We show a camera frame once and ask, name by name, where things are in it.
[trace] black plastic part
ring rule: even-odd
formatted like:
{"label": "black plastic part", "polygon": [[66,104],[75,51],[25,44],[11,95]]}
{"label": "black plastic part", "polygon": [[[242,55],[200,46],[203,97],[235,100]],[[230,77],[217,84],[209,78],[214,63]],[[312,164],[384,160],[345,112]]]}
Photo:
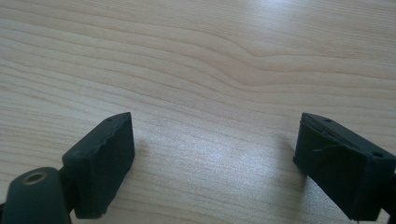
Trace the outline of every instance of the black plastic part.
{"label": "black plastic part", "polygon": [[76,181],[78,218],[104,214],[134,159],[131,114],[102,121],[64,154],[64,175]]}
{"label": "black plastic part", "polygon": [[73,209],[78,218],[100,217],[133,160],[131,114],[105,119],[64,154],[59,172],[40,168],[13,180],[0,223],[67,224]]}
{"label": "black plastic part", "polygon": [[71,223],[58,171],[39,168],[14,179],[9,185],[2,223]]}
{"label": "black plastic part", "polygon": [[293,160],[354,220],[378,218],[396,167],[396,157],[386,150],[333,120],[306,113]]}

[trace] wood grain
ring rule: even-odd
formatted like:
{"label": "wood grain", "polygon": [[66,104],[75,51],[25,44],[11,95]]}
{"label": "wood grain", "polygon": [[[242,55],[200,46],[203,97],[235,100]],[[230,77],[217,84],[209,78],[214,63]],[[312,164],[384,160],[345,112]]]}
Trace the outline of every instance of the wood grain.
{"label": "wood grain", "polygon": [[302,112],[396,153],[394,1],[3,0],[0,74],[1,202],[132,113],[133,169],[76,224],[354,223],[291,161]]}

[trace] light wood surface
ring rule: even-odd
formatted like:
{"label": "light wood surface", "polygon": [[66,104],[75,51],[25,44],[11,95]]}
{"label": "light wood surface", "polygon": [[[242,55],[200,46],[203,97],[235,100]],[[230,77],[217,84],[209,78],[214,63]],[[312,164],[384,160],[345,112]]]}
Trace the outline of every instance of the light wood surface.
{"label": "light wood surface", "polygon": [[76,224],[356,223],[291,161],[302,112],[396,153],[390,0],[2,0],[0,74],[1,202],[132,113],[133,169]]}

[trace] screw hole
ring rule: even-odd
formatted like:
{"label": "screw hole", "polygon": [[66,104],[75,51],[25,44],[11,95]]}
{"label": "screw hole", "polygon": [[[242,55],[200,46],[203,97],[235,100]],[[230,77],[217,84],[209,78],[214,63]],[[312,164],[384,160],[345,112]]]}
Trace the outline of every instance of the screw hole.
{"label": "screw hole", "polygon": [[379,153],[379,152],[373,152],[373,155],[376,156],[376,157],[379,157],[379,158],[384,157],[384,155],[382,155],[382,154]]}
{"label": "screw hole", "polygon": [[22,184],[24,184],[24,185],[33,185],[33,184],[36,184],[38,182],[41,182],[46,177],[47,177],[47,173],[44,173],[44,172],[33,173],[31,175],[26,176],[22,180]]}

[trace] clamp jaw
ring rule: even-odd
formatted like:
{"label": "clamp jaw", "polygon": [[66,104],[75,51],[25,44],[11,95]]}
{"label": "clamp jaw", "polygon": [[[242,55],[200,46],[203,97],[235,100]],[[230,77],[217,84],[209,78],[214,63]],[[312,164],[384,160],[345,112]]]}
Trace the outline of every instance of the clamp jaw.
{"label": "clamp jaw", "polygon": [[77,218],[98,218],[133,160],[131,114],[105,119],[62,156],[61,170],[38,168],[11,182],[1,224],[67,224],[73,209]]}
{"label": "clamp jaw", "polygon": [[337,122],[303,113],[293,160],[349,219],[396,217],[396,157]]}

